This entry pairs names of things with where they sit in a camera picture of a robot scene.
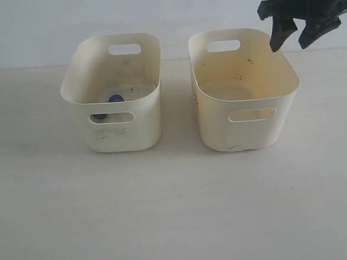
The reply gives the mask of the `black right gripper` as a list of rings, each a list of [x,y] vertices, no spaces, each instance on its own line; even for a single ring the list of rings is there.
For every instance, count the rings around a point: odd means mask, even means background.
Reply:
[[[272,52],[279,51],[288,37],[298,30],[293,18],[306,20],[299,36],[300,47],[306,49],[323,35],[336,30],[341,25],[337,16],[346,12],[347,0],[265,0],[257,10],[261,20],[273,17]]]

